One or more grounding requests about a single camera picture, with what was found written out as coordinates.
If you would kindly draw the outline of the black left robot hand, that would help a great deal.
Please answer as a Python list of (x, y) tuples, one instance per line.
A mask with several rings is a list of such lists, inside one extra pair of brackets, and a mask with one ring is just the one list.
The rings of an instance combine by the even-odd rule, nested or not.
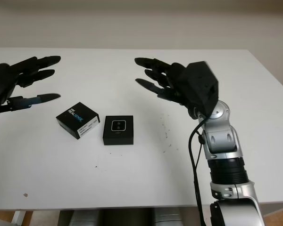
[(60, 97), (60, 94), (48, 93), (36, 97), (12, 97), (16, 86), (26, 88), (36, 81), (44, 80), (55, 73), (46, 69), (60, 62), (60, 56), (46, 56), (38, 59), (31, 57), (14, 65), (0, 64), (0, 113), (12, 112), (31, 108), (32, 105), (42, 104)]

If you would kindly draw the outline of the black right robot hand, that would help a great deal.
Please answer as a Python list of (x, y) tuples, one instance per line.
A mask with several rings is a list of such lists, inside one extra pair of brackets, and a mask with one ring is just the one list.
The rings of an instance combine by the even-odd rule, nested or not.
[(158, 59), (137, 57), (135, 63), (145, 68), (145, 74), (158, 83), (158, 87), (147, 80), (137, 78), (135, 81), (145, 89), (155, 93), (158, 98), (178, 103), (188, 109), (192, 119), (197, 119), (197, 107), (191, 103), (176, 78), (184, 71), (185, 67), (179, 63), (167, 64)]

